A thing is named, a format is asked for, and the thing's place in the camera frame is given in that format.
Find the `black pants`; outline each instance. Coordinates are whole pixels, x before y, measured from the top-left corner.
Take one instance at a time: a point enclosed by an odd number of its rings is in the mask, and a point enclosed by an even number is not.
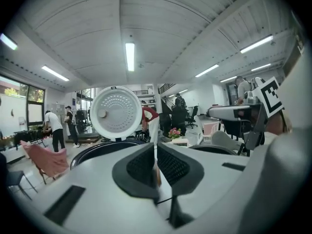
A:
[[[68,128],[69,128],[70,136],[73,139],[74,144],[78,145],[78,136],[77,136],[77,132],[75,129],[75,125],[68,124]]]
[[[53,132],[52,144],[53,144],[54,152],[56,153],[59,152],[59,142],[60,142],[61,149],[65,148],[63,129],[57,129]]]

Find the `pink box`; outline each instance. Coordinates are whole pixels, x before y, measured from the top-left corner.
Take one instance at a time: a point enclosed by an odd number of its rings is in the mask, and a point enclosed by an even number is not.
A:
[[[204,135],[210,135],[215,123],[204,124]]]

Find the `chair leg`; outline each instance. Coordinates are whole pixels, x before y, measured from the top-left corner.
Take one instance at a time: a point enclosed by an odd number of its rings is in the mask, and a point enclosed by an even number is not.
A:
[[[44,176],[43,176],[42,172],[39,172],[39,173],[40,173],[41,177],[43,178],[44,184],[46,185],[47,183],[45,182],[45,179],[44,179]]]
[[[26,180],[28,181],[28,183],[31,185],[31,187],[35,190],[35,192],[38,193],[37,190],[34,188],[34,186],[30,183],[30,181],[28,180],[28,178],[27,178],[26,176],[25,176],[25,178],[26,178]]]
[[[28,197],[30,200],[32,200],[31,197],[24,191],[24,189],[23,189],[20,185],[18,185],[18,187],[19,187],[20,191],[21,191],[26,197]]]

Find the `staircase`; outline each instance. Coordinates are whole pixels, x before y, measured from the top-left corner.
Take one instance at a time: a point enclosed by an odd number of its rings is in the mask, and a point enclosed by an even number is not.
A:
[[[164,114],[171,114],[172,106],[174,106],[174,104],[166,96],[161,98],[161,107]]]
[[[169,88],[172,88],[175,84],[164,84],[160,88],[158,88],[158,93],[161,95],[162,93],[166,92]]]

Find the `ceiling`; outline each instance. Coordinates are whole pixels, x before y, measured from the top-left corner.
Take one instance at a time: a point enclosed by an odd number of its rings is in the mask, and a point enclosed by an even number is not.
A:
[[[64,91],[222,80],[267,63],[281,67],[294,44],[291,21],[282,0],[27,0],[5,30],[18,49],[0,43],[0,63]],[[240,53],[269,34],[272,42]],[[136,45],[134,72],[127,42]]]

